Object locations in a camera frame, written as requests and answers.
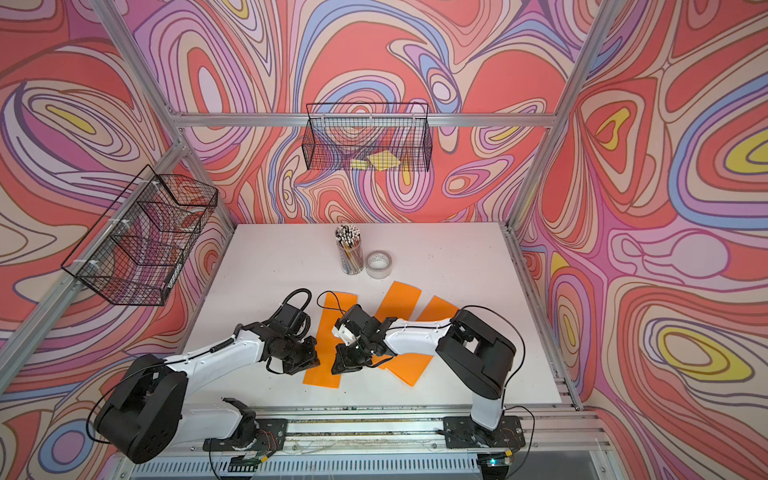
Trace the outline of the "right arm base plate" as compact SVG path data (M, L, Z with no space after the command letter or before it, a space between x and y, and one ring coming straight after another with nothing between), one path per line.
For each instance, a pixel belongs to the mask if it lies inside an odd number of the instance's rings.
M518 416L502 416L494 430L479 426L469 416L444 417L437 433L444 437L448 449L505 448L517 452L526 446Z

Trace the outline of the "orange paper sheet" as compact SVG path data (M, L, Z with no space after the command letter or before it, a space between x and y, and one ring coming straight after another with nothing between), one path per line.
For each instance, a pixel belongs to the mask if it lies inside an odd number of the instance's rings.
M433 296L419 316L415 318L415 321L436 322L451 318L457 311L458 308L452 303L438 296ZM431 360L431 355L405 354L387 362L382 366L382 369L389 371L406 385L414 387Z
M394 281L384 296L375 317L384 321L389 317L408 320L421 295L421 290L411 285Z
M338 389L341 376L331 372L333 367L336 346L341 341L332 334L332 329L337 320L353 307L358 300L355 294L325 291L317 298L317 304L321 309L321 317L316 334L316 352L320 364L304 372L303 383L305 385Z

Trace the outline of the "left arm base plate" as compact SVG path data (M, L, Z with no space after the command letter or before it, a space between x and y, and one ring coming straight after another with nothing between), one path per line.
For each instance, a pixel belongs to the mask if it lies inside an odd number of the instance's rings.
M269 453L284 448L288 420L284 418L256 419L251 425L238 427L227 439L206 439L203 450L206 452L246 452Z

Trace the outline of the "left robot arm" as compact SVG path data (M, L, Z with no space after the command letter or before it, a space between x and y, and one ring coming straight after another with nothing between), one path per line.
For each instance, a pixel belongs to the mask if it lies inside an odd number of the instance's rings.
M275 438L244 402L225 397L203 405L188 399L213 381L258 363L278 360L284 375L318 366L311 318L305 306L292 305L293 297L288 294L268 319L237 325L222 341L166 358L147 354L135 359L89 413L89 438L113 445L135 464L169 446L196 441L247 450L264 438L274 448Z

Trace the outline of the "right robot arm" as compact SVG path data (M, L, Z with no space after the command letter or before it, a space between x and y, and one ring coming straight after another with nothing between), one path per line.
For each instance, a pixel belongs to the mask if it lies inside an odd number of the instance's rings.
M488 433L500 426L517 348L468 307L433 322L396 317L379 321L356 304L335 322L331 332L340 341L332 374L376 368L376 357L383 362L403 355L438 357L472 392L473 424Z

